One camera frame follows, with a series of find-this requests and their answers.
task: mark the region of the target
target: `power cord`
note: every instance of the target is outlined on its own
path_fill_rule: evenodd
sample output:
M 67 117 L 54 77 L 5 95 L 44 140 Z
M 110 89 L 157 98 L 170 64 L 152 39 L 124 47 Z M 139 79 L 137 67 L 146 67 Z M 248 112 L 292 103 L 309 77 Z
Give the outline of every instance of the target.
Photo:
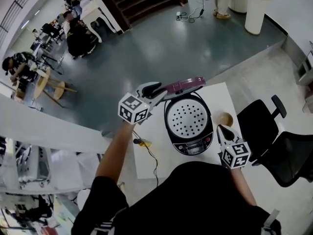
M 156 159 L 156 157 L 154 156 L 154 154 L 151 152 L 151 150 L 148 148 L 148 146 L 146 145 L 146 143 L 141 139 L 141 137 L 136 133 L 136 131 L 133 131 L 133 133 L 135 134 L 136 138 L 139 139 L 144 145 L 145 147 L 147 148 L 148 150 L 148 153 L 151 157 L 153 157 L 155 160 L 156 160 L 156 167 L 155 169 L 153 170 L 153 174 L 155 175 L 156 177 L 156 187 L 158 187 L 158 177 L 157 177 L 157 166 L 158 166 L 158 161 Z
M 176 21 L 181 21 L 181 22 L 189 21 L 190 23 L 194 23 L 194 22 L 195 22 L 195 19 L 201 17 L 202 14 L 203 14 L 203 12 L 204 12 L 204 0 L 202 0 L 202 2 L 196 0 L 196 2 L 201 3 L 202 6 L 199 6 L 199 7 L 195 8 L 195 9 L 194 9 L 194 12 L 191 13 L 191 14 L 189 14 L 188 17 L 184 17 L 184 16 L 187 15 L 186 12 L 182 12 L 182 13 L 177 12 L 177 14 L 176 14 L 176 16 L 177 16 L 177 17 L 176 17 Z M 197 10 L 197 9 L 200 9 L 200 8 L 202 8 L 202 10 L 200 11 L 199 16 L 198 16 L 198 17 L 193 17 L 193 18 L 191 18 L 190 16 L 193 15 L 193 14 L 196 12 L 196 10 Z

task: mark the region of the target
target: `white shirt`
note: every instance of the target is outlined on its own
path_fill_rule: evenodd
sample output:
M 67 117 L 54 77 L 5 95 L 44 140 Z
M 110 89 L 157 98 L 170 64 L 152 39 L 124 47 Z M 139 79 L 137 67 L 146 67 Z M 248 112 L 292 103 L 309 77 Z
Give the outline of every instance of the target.
M 70 29 L 69 22 L 65 21 L 63 25 L 63 30 L 64 30 L 65 35 L 67 35 L 67 33 L 69 32 L 69 29 Z

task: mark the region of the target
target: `chair armrest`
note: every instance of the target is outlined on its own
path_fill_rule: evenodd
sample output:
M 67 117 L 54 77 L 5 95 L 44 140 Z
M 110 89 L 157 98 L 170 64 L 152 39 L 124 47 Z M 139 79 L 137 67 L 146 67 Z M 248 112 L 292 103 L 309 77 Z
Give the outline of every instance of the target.
M 282 101 L 280 101 L 279 97 L 277 95 L 272 96 L 272 101 L 276 106 L 276 110 L 272 113 L 272 117 L 276 118 L 278 114 L 280 114 L 282 118 L 285 118 L 287 115 L 287 112 Z

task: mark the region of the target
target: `desk leg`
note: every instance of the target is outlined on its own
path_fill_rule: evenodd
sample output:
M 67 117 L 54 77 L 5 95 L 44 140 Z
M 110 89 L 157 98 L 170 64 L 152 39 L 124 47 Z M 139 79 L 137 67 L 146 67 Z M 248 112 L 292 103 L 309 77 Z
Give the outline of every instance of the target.
M 106 22 L 107 26 L 110 28 L 111 31 L 113 31 L 114 33 L 116 33 L 116 30 L 112 28 L 110 22 L 108 21 L 107 17 L 105 15 L 103 15 L 101 13 L 101 15 L 99 15 L 99 17 L 101 17 L 103 19 L 104 22 Z
M 55 100 L 53 97 L 51 97 L 49 95 L 49 93 L 45 92 L 45 90 L 43 90 L 44 94 L 46 94 L 51 100 L 53 100 L 54 102 L 56 102 L 58 105 L 60 105 L 62 108 L 64 108 L 57 100 Z
M 102 43 L 101 37 L 100 37 L 99 34 L 91 27 L 91 24 L 90 24 L 90 23 L 86 23 L 86 26 L 87 26 L 88 30 L 90 30 L 93 34 L 96 35 L 96 37 L 98 38 L 98 42 L 99 42 L 99 43 Z
M 63 82 L 62 80 L 54 79 L 54 78 L 49 78 L 48 80 L 53 81 L 53 82 Z
M 58 86 L 58 85 L 55 85 L 55 84 L 51 84 L 51 83 L 47 83 L 47 85 L 50 85 L 54 88 L 61 88 L 61 89 L 64 89 L 66 91 L 69 91 L 69 92 L 77 92 L 76 90 L 73 90 L 73 89 L 70 89 L 70 88 L 66 88 L 66 87 L 63 87 L 63 86 Z

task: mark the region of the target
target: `white cable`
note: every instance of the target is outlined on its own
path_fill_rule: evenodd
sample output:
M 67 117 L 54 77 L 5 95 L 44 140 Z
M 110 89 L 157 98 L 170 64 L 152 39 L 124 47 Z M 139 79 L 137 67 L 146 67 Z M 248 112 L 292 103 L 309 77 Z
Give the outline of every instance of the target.
M 189 20 L 189 17 L 190 17 L 191 15 L 193 15 L 193 14 L 196 12 L 197 9 L 200 9 L 200 8 L 203 8 L 203 7 L 204 7 L 204 0 L 202 0 L 202 2 L 196 0 L 196 2 L 201 3 L 202 6 L 199 6 L 198 8 L 195 8 L 194 12 L 191 13 L 191 14 L 189 14 L 188 18 L 187 18 L 186 20 L 184 20 L 184 21 L 181 20 L 181 17 L 179 16 L 179 20 L 180 20 L 181 22 L 186 22 L 186 21 L 188 21 L 188 20 Z

